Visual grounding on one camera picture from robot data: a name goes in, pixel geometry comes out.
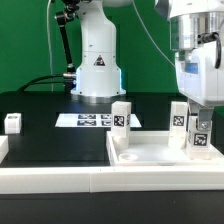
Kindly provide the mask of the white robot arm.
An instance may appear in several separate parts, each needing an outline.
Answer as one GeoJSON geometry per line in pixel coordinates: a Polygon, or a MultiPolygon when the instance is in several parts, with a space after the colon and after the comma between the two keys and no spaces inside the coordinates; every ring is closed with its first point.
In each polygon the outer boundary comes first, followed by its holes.
{"type": "MultiPolygon", "coordinates": [[[[65,20],[79,18],[82,63],[68,72],[71,93],[92,102],[125,91],[116,64],[116,28],[106,7],[131,5],[134,0],[63,0],[65,20]]],[[[170,46],[175,51],[178,90],[189,100],[200,131],[209,130],[216,106],[224,105],[224,0],[155,0],[156,11],[170,22],[170,46]]]]}

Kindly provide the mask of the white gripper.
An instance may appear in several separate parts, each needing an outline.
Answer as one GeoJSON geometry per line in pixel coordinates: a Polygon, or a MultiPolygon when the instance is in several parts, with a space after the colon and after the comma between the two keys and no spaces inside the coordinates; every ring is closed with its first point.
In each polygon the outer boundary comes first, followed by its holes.
{"type": "Polygon", "coordinates": [[[224,47],[221,65],[215,68],[216,42],[203,44],[192,51],[175,54],[175,68],[178,90],[188,100],[189,114],[197,116],[200,131],[212,128],[213,107],[224,105],[224,47]]]}

